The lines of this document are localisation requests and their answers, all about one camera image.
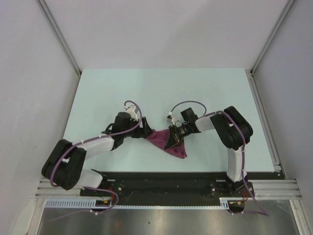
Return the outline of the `purple cloth napkin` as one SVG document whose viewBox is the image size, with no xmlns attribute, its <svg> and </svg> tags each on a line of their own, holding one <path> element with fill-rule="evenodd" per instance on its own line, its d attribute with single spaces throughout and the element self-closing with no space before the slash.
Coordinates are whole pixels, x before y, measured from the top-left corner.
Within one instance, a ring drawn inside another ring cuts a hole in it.
<svg viewBox="0 0 313 235">
<path fill-rule="evenodd" d="M 163 150 L 167 154 L 174 156 L 176 158 L 185 159 L 187 153 L 185 150 L 184 141 L 182 143 L 165 150 L 165 146 L 169 137 L 169 130 L 153 131 L 150 136 L 146 138 L 147 141 L 155 145 L 157 148 Z"/>
</svg>

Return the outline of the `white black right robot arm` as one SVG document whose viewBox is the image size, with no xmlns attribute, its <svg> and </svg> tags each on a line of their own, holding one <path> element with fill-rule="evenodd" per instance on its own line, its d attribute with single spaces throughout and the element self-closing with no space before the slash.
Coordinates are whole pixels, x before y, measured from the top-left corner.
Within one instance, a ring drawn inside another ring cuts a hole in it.
<svg viewBox="0 0 313 235">
<path fill-rule="evenodd" d="M 198 117 L 192 108 L 180 114 L 184 120 L 180 126 L 176 126 L 172 113 L 168 115 L 168 118 L 172 119 L 172 125 L 169 126 L 169 136 L 164 149 L 174 150 L 177 147 L 183 147 L 186 136 L 215 130 L 228 153 L 225 190 L 230 196 L 238 196 L 247 184 L 245 149 L 253 135 L 251 125 L 233 106 L 222 111 L 204 114 L 202 117 Z"/>
</svg>

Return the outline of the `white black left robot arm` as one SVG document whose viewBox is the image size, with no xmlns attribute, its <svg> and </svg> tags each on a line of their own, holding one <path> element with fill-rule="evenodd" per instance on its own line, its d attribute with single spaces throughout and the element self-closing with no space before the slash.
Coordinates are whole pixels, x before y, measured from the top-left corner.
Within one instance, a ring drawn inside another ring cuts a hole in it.
<svg viewBox="0 0 313 235">
<path fill-rule="evenodd" d="M 62 139 L 57 142 L 41 174 L 50 180 L 53 187 L 70 190 L 76 185 L 91 187 L 96 195 L 104 195 L 108 183 L 101 173 L 83 169 L 85 159 L 118 148 L 125 138 L 147 138 L 153 130 L 145 117 L 135 120 L 128 112 L 119 112 L 114 123 L 108 125 L 102 135 L 76 144 Z"/>
</svg>

